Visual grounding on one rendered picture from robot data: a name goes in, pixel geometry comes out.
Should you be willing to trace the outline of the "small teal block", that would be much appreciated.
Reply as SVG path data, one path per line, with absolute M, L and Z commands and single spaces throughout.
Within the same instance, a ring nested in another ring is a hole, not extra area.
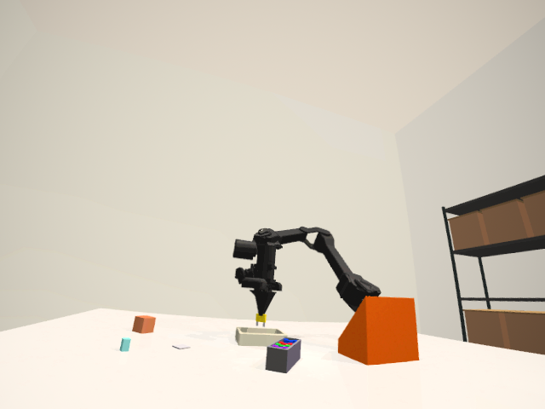
M 121 341 L 121 343 L 120 343 L 121 346 L 120 346 L 120 349 L 119 349 L 119 350 L 120 350 L 121 352 L 128 352 L 128 351 L 129 351 L 129 346 L 130 346 L 130 341 L 131 341 L 131 339 L 130 339 L 129 337 L 128 337 L 128 338 L 123 337 L 123 338 L 122 338 L 122 341 Z

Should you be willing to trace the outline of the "yellow block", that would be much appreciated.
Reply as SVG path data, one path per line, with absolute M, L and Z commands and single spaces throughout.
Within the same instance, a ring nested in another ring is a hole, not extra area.
M 262 327 L 265 327 L 267 315 L 266 314 L 263 314 L 262 316 L 259 316 L 258 314 L 255 314 L 255 315 L 256 315 L 256 326 L 258 326 L 258 322 L 262 322 Z

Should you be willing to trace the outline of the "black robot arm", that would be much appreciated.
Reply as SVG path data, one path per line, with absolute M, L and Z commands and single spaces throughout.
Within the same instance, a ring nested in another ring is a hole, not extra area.
M 318 233 L 314 244 L 307 240 L 308 233 Z M 276 250 L 282 249 L 284 244 L 298 241 L 305 243 L 311 250 L 324 254 L 339 280 L 336 291 L 354 313 L 365 296 L 379 297 L 381 294 L 378 286 L 351 271 L 335 248 L 331 233 L 318 227 L 299 227 L 282 231 L 273 231 L 271 228 L 259 229 L 252 241 L 235 239 L 232 257 L 253 261 L 253 257 L 257 255 L 256 261 L 275 262 Z M 250 268 L 238 267 L 235 270 L 235 279 L 238 279 L 240 285 L 245 277 L 255 277 L 254 263 L 250 264 Z

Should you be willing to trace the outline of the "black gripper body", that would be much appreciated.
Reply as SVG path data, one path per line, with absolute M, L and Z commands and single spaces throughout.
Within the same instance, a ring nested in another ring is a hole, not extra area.
M 254 263 L 255 277 L 242 279 L 242 287 L 259 291 L 281 291 L 283 286 L 274 279 L 275 262 L 257 261 Z

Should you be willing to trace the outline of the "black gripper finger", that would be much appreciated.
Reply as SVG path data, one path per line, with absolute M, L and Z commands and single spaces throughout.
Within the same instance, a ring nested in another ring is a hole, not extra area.
M 255 296 L 255 302 L 257 307 L 257 312 L 259 316 L 262 316 L 266 308 L 268 299 L 271 295 L 271 291 L 259 291 L 259 290 L 250 290 Z
M 272 292 L 271 292 L 271 295 L 270 295 L 270 297 L 269 297 L 269 299 L 268 299 L 268 302 L 267 302 L 267 305 L 266 305 L 266 308 L 265 308 L 263 314 L 265 314 L 265 312 L 267 311 L 267 308 L 268 308 L 268 306 L 270 305 L 270 303 L 271 303 L 271 301 L 272 301 L 272 299 L 273 299 L 273 297 L 274 297 L 274 295 L 275 295 L 276 293 L 277 293 L 276 291 L 272 291 Z

